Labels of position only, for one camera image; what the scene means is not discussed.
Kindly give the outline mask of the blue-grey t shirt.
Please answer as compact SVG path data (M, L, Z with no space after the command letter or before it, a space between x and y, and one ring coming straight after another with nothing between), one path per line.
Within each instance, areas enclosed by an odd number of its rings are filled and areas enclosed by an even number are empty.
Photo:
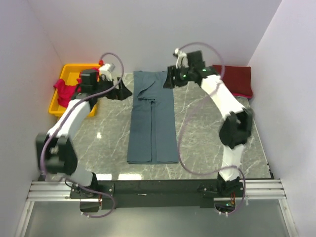
M178 163L172 89L163 88L167 72L133 73L127 162L129 164Z

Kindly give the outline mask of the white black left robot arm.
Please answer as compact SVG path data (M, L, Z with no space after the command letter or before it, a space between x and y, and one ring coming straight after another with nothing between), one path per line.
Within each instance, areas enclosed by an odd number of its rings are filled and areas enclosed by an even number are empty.
M66 181L72 181L73 191L87 198L96 197L101 188L96 174L79 166L72 140L99 98L124 100L132 95L122 77L113 77L113 70L113 64L83 70L66 111L50 130L36 137L38 166L42 174L65 175Z

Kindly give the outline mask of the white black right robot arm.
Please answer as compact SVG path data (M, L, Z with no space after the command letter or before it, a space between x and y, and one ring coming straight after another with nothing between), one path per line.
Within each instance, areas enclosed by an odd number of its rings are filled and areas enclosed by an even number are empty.
M239 180L242 154L252 133L253 113L242 105L222 81L222 73L206 66L200 50L185 53L175 49L176 64L167 68L164 88L183 87L192 81L212 99L218 108L223 124L219 138L223 144L222 167L218 171L216 187L209 191L222 197L243 188Z

